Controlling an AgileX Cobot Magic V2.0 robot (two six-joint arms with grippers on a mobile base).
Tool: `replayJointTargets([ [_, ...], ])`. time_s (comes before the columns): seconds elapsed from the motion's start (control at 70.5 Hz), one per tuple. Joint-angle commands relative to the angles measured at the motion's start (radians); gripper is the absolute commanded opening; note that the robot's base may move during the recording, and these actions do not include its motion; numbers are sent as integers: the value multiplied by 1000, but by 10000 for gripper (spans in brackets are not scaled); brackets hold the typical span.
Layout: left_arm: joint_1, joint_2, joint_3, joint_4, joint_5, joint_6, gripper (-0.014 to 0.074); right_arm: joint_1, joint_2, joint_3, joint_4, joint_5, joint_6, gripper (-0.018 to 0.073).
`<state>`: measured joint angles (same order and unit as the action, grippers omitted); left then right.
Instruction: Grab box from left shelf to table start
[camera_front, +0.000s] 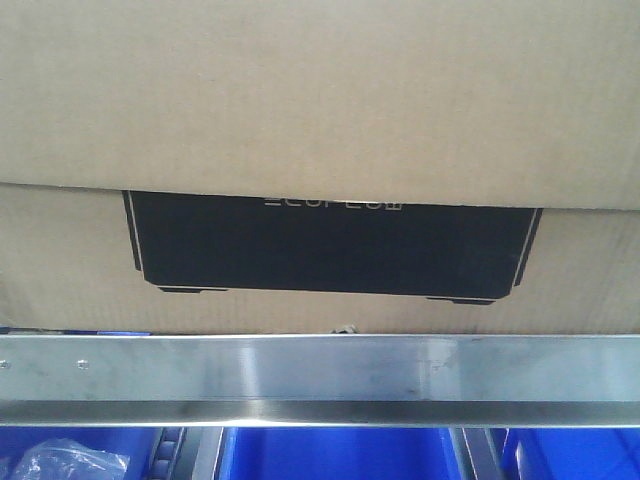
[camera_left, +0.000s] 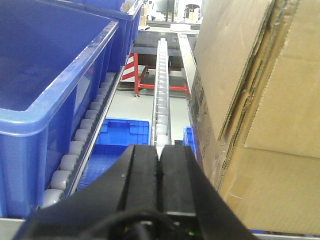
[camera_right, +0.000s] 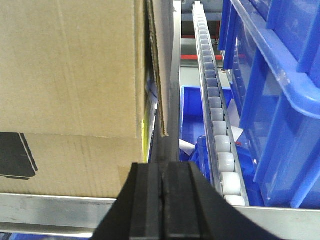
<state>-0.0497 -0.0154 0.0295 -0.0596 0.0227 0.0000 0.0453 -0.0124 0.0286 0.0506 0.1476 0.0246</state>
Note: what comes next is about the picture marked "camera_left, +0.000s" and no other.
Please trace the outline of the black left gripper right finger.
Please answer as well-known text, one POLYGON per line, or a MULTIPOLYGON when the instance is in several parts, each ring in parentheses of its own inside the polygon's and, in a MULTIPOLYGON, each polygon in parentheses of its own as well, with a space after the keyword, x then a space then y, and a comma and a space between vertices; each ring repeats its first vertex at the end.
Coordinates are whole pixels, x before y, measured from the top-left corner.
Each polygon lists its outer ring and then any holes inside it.
POLYGON ((162 211, 185 240, 255 240, 211 185, 188 146, 167 145, 160 157, 162 211))

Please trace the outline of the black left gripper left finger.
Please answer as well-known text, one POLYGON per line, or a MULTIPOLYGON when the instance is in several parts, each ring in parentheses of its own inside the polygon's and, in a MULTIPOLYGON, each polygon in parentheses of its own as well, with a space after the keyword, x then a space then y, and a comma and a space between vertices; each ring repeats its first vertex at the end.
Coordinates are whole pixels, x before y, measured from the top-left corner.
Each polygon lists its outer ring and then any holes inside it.
POLYGON ((15 240, 120 240, 159 220, 157 151, 130 145, 84 189, 33 213, 15 240))

